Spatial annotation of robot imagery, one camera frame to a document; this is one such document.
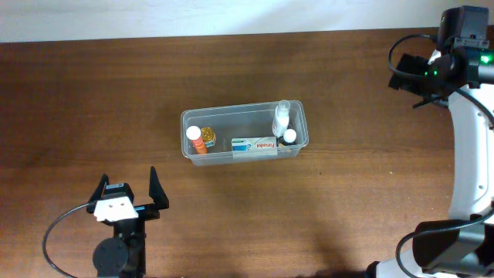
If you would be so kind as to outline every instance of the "plastic bin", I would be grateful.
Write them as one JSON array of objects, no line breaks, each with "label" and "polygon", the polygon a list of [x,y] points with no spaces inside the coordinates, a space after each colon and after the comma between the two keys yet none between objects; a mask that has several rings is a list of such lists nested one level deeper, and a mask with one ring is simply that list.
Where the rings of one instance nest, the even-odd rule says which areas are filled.
[{"label": "plastic bin", "polygon": [[[278,101],[254,103],[229,107],[214,107],[187,110],[181,115],[182,154],[197,166],[229,164],[266,159],[297,156],[302,147],[309,143],[306,116],[298,100],[290,101],[290,124],[296,131],[296,144],[277,147],[277,155],[267,155],[267,150],[250,151],[248,157],[239,157],[232,152],[232,138],[272,137],[272,119]],[[185,131],[190,126],[210,127],[216,133],[216,144],[208,148],[207,154],[197,154]]]}]

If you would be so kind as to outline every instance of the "cable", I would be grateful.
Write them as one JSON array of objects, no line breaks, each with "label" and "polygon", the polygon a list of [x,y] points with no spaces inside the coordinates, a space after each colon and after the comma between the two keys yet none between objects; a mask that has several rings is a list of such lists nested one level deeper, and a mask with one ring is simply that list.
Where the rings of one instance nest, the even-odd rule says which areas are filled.
[{"label": "cable", "polygon": [[90,205],[91,203],[87,203],[87,204],[84,204],[84,205],[80,205],[80,206],[77,206],[75,208],[72,208],[71,210],[69,210],[68,212],[62,214],[61,216],[59,216],[49,227],[48,229],[46,230],[45,232],[45,235],[43,236],[43,243],[42,243],[42,248],[43,248],[43,255],[45,256],[45,259],[46,259],[46,262],[48,262],[48,264],[54,269],[56,270],[58,273],[64,275],[65,277],[69,277],[69,278],[77,278],[75,277],[74,275],[71,275],[71,274],[68,274],[67,272],[61,270],[48,256],[48,253],[46,252],[46,240],[48,239],[48,235],[50,234],[50,232],[52,231],[52,229],[55,227],[56,224],[58,224],[58,222],[60,222],[62,219],[64,219],[66,216],[68,216],[69,214],[75,212],[75,211],[78,211],[82,208],[85,208],[87,207],[88,205]]},{"label": "cable", "polygon": [[[397,42],[394,43],[394,45],[389,50],[389,55],[387,57],[387,66],[389,67],[389,69],[393,73],[395,73],[398,76],[401,76],[403,78],[421,81],[421,82],[428,81],[428,82],[436,83],[437,85],[442,86],[447,90],[455,91],[456,93],[460,94],[462,97],[464,97],[467,100],[469,100],[470,102],[472,102],[475,106],[477,106],[477,108],[479,108],[487,116],[490,124],[494,126],[494,115],[492,115],[491,112],[489,111],[489,109],[487,109],[486,106],[484,106],[480,101],[478,101],[476,98],[474,98],[471,94],[469,94],[469,93],[465,92],[464,90],[462,90],[462,89],[460,89],[460,88],[458,88],[458,87],[456,87],[450,83],[447,83],[443,80],[438,80],[434,77],[420,76],[417,74],[406,73],[406,72],[402,72],[402,71],[394,68],[393,64],[391,63],[391,57],[393,55],[393,50],[403,41],[405,41],[407,39],[412,39],[412,38],[426,38],[426,39],[432,40],[433,42],[437,41],[437,38],[435,36],[423,35],[423,34],[409,35],[409,36],[405,36],[405,37],[399,39]],[[398,266],[400,267],[401,271],[403,271],[405,274],[407,274],[410,278],[423,278],[423,277],[415,276],[410,271],[408,271],[404,267],[403,262],[401,261],[401,249],[403,248],[403,245],[408,240],[419,237],[419,236],[426,236],[426,235],[431,235],[431,234],[440,233],[440,232],[451,232],[451,231],[455,231],[455,230],[459,230],[459,229],[464,229],[464,228],[469,227],[471,225],[483,223],[487,219],[490,219],[493,216],[494,216],[494,208],[491,208],[491,210],[489,212],[487,212],[487,214],[485,214],[484,216],[481,216],[477,219],[474,219],[470,222],[467,222],[467,223],[464,223],[461,225],[454,225],[452,227],[445,228],[445,229],[431,229],[428,231],[411,232],[411,233],[407,234],[403,239],[400,240],[400,242],[396,246],[395,255],[396,255],[396,261],[398,263]]]}]

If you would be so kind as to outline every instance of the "white backdrop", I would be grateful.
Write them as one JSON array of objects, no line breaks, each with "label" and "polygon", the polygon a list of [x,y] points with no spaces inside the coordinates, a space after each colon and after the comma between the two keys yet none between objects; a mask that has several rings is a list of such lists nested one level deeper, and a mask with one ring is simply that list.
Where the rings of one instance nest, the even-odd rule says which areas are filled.
[{"label": "white backdrop", "polygon": [[204,36],[438,26],[494,0],[1,0],[0,41]]}]

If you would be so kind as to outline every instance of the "green led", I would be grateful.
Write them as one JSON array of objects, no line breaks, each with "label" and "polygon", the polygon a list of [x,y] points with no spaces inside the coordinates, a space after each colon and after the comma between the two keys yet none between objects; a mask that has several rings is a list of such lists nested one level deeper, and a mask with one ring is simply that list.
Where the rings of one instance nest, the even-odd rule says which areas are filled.
[{"label": "green led", "polygon": [[489,56],[480,56],[480,61],[482,63],[488,63],[488,62],[490,62],[490,60],[491,60],[491,57],[489,57]]}]

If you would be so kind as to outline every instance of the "wooden table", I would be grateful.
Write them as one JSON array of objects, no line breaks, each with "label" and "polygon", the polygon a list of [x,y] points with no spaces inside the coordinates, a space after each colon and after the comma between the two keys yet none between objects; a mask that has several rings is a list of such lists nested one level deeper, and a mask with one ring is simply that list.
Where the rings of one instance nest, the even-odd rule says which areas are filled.
[{"label": "wooden table", "polygon": [[[2,277],[59,277],[41,252],[50,222],[103,173],[150,202],[151,165],[171,207],[147,224],[148,276],[329,276],[390,259],[419,222],[447,216],[454,180],[449,112],[412,110],[418,97],[387,87],[389,47],[415,32],[437,29],[0,45]],[[182,156],[182,111],[281,99],[306,112],[296,158],[200,168]],[[48,250],[91,277],[111,235],[77,212]]]}]

